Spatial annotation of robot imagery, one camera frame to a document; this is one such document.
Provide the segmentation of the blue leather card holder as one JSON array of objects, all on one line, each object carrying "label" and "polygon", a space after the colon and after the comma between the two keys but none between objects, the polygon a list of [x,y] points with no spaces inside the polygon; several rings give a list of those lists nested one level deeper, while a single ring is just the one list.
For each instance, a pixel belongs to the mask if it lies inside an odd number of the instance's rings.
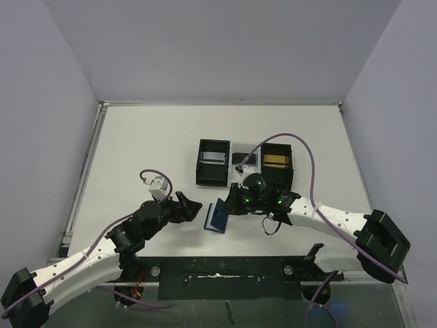
[{"label": "blue leather card holder", "polygon": [[218,198],[215,203],[210,203],[204,223],[204,230],[224,234],[227,227],[229,214],[224,210],[224,201]]}]

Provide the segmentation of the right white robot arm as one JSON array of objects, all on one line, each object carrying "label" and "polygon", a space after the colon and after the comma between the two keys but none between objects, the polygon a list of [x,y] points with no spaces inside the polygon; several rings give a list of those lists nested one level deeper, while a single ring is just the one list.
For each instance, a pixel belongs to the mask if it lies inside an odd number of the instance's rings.
[{"label": "right white robot arm", "polygon": [[321,249],[316,253],[314,262],[325,273],[364,270],[380,282],[406,282],[400,271],[411,244],[384,211],[352,213],[317,205],[297,193],[267,185],[259,173],[231,184],[224,207],[230,215],[265,215],[344,240],[350,245],[346,251]]}]

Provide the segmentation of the black white card tray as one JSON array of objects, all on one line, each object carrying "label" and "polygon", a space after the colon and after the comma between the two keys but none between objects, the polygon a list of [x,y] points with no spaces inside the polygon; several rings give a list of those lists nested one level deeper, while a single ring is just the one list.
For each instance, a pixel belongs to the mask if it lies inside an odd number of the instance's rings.
[{"label": "black white card tray", "polygon": [[[226,154],[224,165],[201,162],[202,152],[223,152]],[[290,158],[290,166],[285,169],[264,167],[265,154],[286,155]],[[240,177],[237,165],[251,165],[256,168],[266,183],[278,189],[292,188],[294,168],[292,163],[292,147],[289,144],[265,143],[258,148],[252,145],[236,143],[230,140],[201,139],[197,155],[195,183],[204,187],[229,187],[238,182]]]}]

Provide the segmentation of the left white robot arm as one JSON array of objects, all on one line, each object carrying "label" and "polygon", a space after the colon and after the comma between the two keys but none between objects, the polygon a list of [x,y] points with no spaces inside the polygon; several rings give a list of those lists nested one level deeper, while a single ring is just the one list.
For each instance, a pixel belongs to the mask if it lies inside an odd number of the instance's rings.
[{"label": "left white robot arm", "polygon": [[180,191],[176,197],[142,203],[134,213],[107,226],[91,246],[56,264],[15,272],[1,297],[1,319],[13,327],[41,327],[69,301],[119,279],[133,268],[146,241],[168,223],[194,220],[203,207]]}]

